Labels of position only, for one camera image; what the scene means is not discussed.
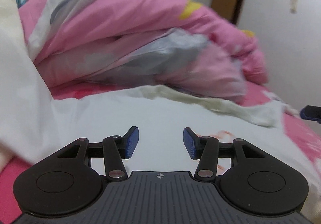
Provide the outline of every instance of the white fabric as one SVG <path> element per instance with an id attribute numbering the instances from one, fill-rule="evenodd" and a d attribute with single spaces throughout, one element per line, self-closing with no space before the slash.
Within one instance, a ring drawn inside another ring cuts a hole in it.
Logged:
<path id="1" fill-rule="evenodd" d="M 197 161 L 189 158 L 184 147 L 183 129 L 191 127 L 200 135 L 225 130 L 306 177 L 310 195 L 304 214 L 312 218 L 321 182 L 310 161 L 284 135 L 281 102 L 244 108 L 162 86 L 108 92 L 81 100 L 53 100 L 28 56 L 14 0 L 0 0 L 0 44 L 0 143 L 27 161 L 35 163 L 79 137 L 100 142 L 110 135 L 123 135 L 136 125 L 140 141 L 133 157 L 125 162 L 128 173 L 132 170 L 193 173 Z M 101 160 L 95 160 L 93 168 L 104 173 Z"/>

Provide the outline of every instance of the blanket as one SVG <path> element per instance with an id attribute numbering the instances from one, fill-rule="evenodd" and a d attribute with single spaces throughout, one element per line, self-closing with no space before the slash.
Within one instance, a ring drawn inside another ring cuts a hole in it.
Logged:
<path id="1" fill-rule="evenodd" d="M 166 84 L 238 102 L 244 77 L 267 82 L 256 38 L 191 0 L 16 2 L 29 57 L 50 88 Z"/>

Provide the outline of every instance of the pink bed sheet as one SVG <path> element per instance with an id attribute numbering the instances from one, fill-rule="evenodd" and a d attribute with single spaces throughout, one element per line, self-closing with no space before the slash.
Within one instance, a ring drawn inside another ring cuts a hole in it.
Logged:
<path id="1" fill-rule="evenodd" d="M 248 94 L 243 100 L 243 106 L 253 106 L 264 104 L 270 99 L 263 94 L 267 90 L 263 86 L 247 82 Z M 103 93 L 107 91 L 119 90 L 116 86 L 92 85 L 88 83 L 80 83 L 76 87 L 65 87 L 61 89 L 52 89 L 52 94 L 56 99 L 65 99 L 75 97 L 80 99 L 84 96 Z M 284 125 L 286 134 L 296 145 L 306 154 L 306 156 L 314 164 L 317 172 L 321 172 L 319 162 L 321 162 L 321 140 L 320 137 L 309 129 L 308 126 L 300 119 L 284 114 Z M 0 174 L 0 220 L 4 224 L 14 221 L 21 211 L 13 196 L 12 187 L 16 177 L 30 165 L 19 158 L 14 158 Z"/>

